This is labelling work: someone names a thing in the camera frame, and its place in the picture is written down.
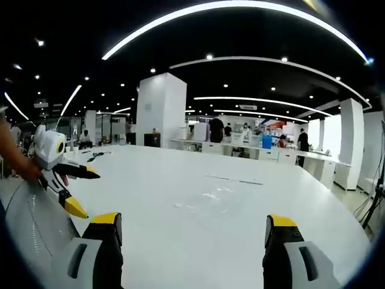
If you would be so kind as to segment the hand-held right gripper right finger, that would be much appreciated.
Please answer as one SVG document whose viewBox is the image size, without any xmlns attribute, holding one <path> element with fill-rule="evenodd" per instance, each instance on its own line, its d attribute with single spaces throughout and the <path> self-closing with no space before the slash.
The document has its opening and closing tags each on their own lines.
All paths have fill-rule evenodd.
<svg viewBox="0 0 385 289">
<path fill-rule="evenodd" d="M 288 217 L 266 218 L 264 288 L 340 288 L 333 263 Z"/>
</svg>

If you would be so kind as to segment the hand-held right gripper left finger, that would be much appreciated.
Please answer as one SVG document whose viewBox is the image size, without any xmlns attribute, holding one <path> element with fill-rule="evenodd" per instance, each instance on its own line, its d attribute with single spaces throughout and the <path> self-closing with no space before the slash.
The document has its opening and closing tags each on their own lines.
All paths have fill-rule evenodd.
<svg viewBox="0 0 385 289">
<path fill-rule="evenodd" d="M 122 288 L 122 215 L 94 217 L 55 260 L 56 288 Z"/>
</svg>

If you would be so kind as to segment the person's left hand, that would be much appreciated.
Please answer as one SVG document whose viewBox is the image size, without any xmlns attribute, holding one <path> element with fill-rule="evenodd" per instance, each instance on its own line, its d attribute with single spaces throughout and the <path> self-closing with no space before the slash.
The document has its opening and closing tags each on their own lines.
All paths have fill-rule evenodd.
<svg viewBox="0 0 385 289">
<path fill-rule="evenodd" d="M 42 176 L 42 172 L 32 158 L 25 158 L 19 169 L 19 175 L 24 180 L 36 181 Z"/>
</svg>

